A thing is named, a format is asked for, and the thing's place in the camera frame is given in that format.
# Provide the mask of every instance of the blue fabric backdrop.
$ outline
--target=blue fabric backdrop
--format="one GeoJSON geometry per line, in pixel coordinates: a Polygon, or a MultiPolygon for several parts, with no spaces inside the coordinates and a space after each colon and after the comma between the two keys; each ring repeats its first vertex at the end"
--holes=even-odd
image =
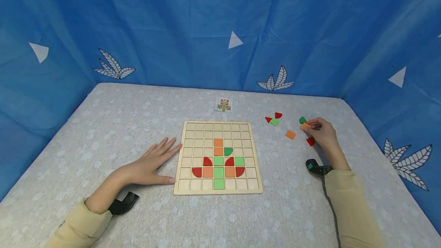
{"type": "Polygon", "coordinates": [[[386,146],[441,230],[440,0],[1,6],[0,198],[99,82],[331,96],[345,99],[386,146]],[[29,42],[49,53],[35,54],[29,42]]]}

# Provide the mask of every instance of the orange square tile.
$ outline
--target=orange square tile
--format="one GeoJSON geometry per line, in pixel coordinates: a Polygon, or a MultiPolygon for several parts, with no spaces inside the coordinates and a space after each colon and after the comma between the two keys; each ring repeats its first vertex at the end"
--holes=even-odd
{"type": "Polygon", "coordinates": [[[214,156],[223,156],[224,148],[223,147],[215,147],[214,148],[214,156]]]}
{"type": "Polygon", "coordinates": [[[234,167],[225,168],[225,177],[236,177],[236,172],[234,171],[234,167]]]}
{"type": "Polygon", "coordinates": [[[213,168],[212,167],[204,167],[202,172],[203,178],[213,177],[213,168]]]}
{"type": "Polygon", "coordinates": [[[311,128],[311,126],[309,124],[307,124],[307,123],[303,123],[301,125],[301,129],[304,129],[304,128],[311,128]]]}
{"type": "Polygon", "coordinates": [[[291,140],[294,140],[294,138],[296,137],[296,134],[294,132],[292,132],[291,130],[288,130],[288,132],[286,133],[286,137],[290,138],[291,140]]]}
{"type": "Polygon", "coordinates": [[[215,147],[223,147],[223,141],[221,138],[214,138],[214,146],[215,147]]]}

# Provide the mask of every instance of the hand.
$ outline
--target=hand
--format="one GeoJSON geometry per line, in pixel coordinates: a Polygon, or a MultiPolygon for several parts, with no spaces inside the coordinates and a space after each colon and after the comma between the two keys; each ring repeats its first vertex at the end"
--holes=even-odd
{"type": "Polygon", "coordinates": [[[304,128],[303,131],[311,135],[322,147],[333,169],[351,170],[340,148],[337,134],[332,124],[323,118],[311,119],[307,121],[307,124],[309,124],[311,128],[304,128]]]}
{"type": "Polygon", "coordinates": [[[151,146],[138,160],[120,168],[128,179],[128,184],[151,185],[175,183],[173,177],[156,174],[156,170],[182,147],[182,144],[179,144],[170,150],[176,138],[167,141],[168,138],[166,137],[159,144],[151,146]]]}

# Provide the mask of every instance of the white tablecloth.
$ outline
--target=white tablecloth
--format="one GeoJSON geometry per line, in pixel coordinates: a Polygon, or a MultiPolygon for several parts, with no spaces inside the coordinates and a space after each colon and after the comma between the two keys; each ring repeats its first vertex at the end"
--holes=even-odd
{"type": "MultiPolygon", "coordinates": [[[[361,177],[388,247],[441,247],[435,229],[363,124],[343,101],[188,88],[99,84],[1,202],[2,247],[40,247],[80,199],[117,167],[165,136],[181,139],[185,120],[249,121],[261,169],[261,195],[174,196],[173,186],[130,186],[134,208],[114,217],[94,247],[337,247],[333,212],[299,118],[334,124],[361,177]],[[233,98],[231,113],[213,111],[233,98]],[[277,127],[265,117],[281,112],[277,127]],[[285,137],[290,129],[295,140],[285,137]]],[[[175,176],[177,156],[159,173],[175,176]]]]}

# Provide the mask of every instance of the sleeve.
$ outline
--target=sleeve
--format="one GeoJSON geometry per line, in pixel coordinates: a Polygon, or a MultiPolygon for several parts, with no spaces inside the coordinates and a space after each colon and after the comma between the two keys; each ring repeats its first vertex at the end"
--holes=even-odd
{"type": "Polygon", "coordinates": [[[342,248],[386,247],[360,178],[347,170],[325,175],[326,194],[334,209],[342,248]]]}
{"type": "Polygon", "coordinates": [[[107,228],[112,214],[91,212],[84,201],[78,203],[52,234],[43,248],[89,248],[107,228]]]}

